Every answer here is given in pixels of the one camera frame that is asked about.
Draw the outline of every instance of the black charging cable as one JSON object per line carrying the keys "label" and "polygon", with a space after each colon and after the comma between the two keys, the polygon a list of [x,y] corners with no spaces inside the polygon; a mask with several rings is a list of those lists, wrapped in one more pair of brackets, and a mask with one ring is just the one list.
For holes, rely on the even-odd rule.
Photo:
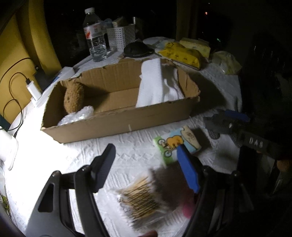
{"label": "black charging cable", "polygon": [[[32,59],[31,59],[30,57],[25,57],[25,58],[23,58],[23,59],[18,60],[18,61],[17,61],[16,63],[14,63],[10,68],[8,68],[8,69],[6,70],[6,72],[3,74],[3,76],[2,76],[1,79],[0,79],[0,83],[1,83],[2,79],[4,78],[4,76],[6,75],[6,73],[7,73],[11,68],[13,68],[13,67],[14,67],[16,64],[18,64],[19,62],[21,62],[21,61],[23,61],[23,60],[26,60],[26,59],[29,59],[29,60],[32,61]],[[24,120],[21,105],[20,105],[19,101],[18,101],[17,99],[14,98],[14,96],[12,95],[12,92],[11,92],[11,81],[12,81],[12,78],[13,78],[16,74],[21,74],[21,75],[23,75],[23,76],[25,77],[25,80],[29,80],[29,79],[28,79],[28,78],[27,78],[22,72],[16,72],[16,73],[14,73],[14,74],[11,76],[11,78],[10,78],[10,80],[9,80],[9,83],[8,83],[9,93],[10,93],[10,96],[12,97],[12,99],[9,100],[9,101],[6,103],[6,105],[4,106],[4,108],[3,108],[3,117],[4,117],[4,110],[5,110],[5,108],[7,107],[7,105],[8,105],[10,102],[15,101],[15,102],[18,104],[19,108],[20,108],[20,123],[19,123],[15,128],[12,128],[12,129],[9,129],[9,130],[8,130],[8,131],[13,131],[13,130],[17,129],[16,132],[14,133],[13,137],[16,137],[16,135],[17,135],[17,133],[18,133],[20,127],[21,127],[22,124],[23,124],[23,120]]]}

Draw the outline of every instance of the water bottle label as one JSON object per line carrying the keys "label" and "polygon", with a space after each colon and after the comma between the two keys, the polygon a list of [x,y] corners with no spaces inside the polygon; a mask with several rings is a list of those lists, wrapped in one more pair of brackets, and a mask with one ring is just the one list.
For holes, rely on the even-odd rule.
{"label": "water bottle label", "polygon": [[103,31],[104,31],[103,23],[95,23],[93,25],[84,27],[86,39],[93,39],[97,36],[100,36],[103,34]]}

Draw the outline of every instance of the blue plastic strip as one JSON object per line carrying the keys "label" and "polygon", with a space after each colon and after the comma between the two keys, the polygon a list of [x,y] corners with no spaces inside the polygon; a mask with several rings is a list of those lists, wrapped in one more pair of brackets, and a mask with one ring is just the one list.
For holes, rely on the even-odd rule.
{"label": "blue plastic strip", "polygon": [[246,122],[246,123],[248,123],[251,120],[246,114],[242,114],[242,113],[239,113],[239,112],[236,112],[233,110],[229,110],[229,109],[227,109],[225,111],[225,116],[231,117],[233,119],[239,119],[239,120]]}
{"label": "blue plastic strip", "polygon": [[187,184],[189,185],[189,188],[194,190],[195,193],[198,193],[201,188],[199,184],[198,173],[190,162],[188,154],[184,151],[181,145],[176,148],[176,151],[178,162],[185,176]]}

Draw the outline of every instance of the tissue package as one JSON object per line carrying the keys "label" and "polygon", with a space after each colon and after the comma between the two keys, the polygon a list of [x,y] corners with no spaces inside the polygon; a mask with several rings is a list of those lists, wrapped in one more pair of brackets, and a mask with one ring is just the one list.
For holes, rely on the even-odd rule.
{"label": "tissue package", "polygon": [[184,144],[191,154],[194,154],[201,148],[195,135],[188,126],[183,126],[170,133],[156,137],[153,142],[159,148],[165,165],[177,161],[176,148],[179,145]]}
{"label": "tissue package", "polygon": [[186,48],[196,49],[202,54],[203,57],[209,58],[211,48],[209,47],[209,43],[206,41],[182,38],[180,40],[180,44]]}
{"label": "tissue package", "polygon": [[196,49],[189,49],[179,43],[168,43],[164,50],[159,51],[162,56],[186,63],[197,69],[201,68],[201,54]]}

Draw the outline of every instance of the white plastic bag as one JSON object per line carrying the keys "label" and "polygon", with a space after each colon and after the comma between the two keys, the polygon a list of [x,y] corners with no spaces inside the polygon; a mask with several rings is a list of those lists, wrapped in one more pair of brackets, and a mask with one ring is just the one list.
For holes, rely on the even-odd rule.
{"label": "white plastic bag", "polygon": [[66,115],[61,121],[58,123],[58,126],[73,123],[79,120],[87,119],[93,115],[94,108],[92,106],[85,106],[78,112],[70,113]]}
{"label": "white plastic bag", "polygon": [[225,75],[237,75],[242,68],[235,57],[226,51],[215,52],[212,62],[217,64]]}

